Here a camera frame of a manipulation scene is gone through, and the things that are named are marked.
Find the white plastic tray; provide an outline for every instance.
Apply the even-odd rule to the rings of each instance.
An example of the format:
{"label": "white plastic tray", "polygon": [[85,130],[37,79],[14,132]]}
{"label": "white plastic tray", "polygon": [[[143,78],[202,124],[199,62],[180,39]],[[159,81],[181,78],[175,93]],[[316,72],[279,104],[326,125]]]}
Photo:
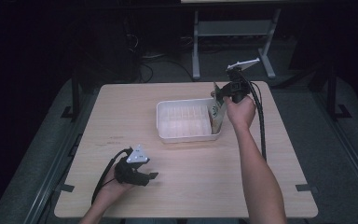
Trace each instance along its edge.
{"label": "white plastic tray", "polygon": [[157,104],[157,129],[164,143],[216,140],[212,134],[208,107],[213,98],[163,101]]}

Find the dark background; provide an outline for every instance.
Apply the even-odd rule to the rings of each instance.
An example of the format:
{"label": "dark background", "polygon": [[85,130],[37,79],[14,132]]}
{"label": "dark background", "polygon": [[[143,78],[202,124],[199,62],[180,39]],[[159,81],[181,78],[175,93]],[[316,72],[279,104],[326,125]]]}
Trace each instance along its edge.
{"label": "dark background", "polygon": [[[85,91],[107,82],[131,82],[138,76],[137,54],[142,48],[137,54],[123,50],[128,45],[126,30],[135,29],[144,48],[167,51],[176,50],[180,35],[192,35],[188,10],[159,11],[153,16],[138,11],[136,22],[124,25],[126,17],[121,14],[57,10],[83,3],[0,1],[0,198],[54,97],[74,70]],[[305,69],[328,55],[337,74],[358,95],[358,3],[285,7],[275,37],[290,35],[298,39],[293,68]],[[116,41],[109,42],[110,37]],[[85,51],[98,59],[97,64]]]}

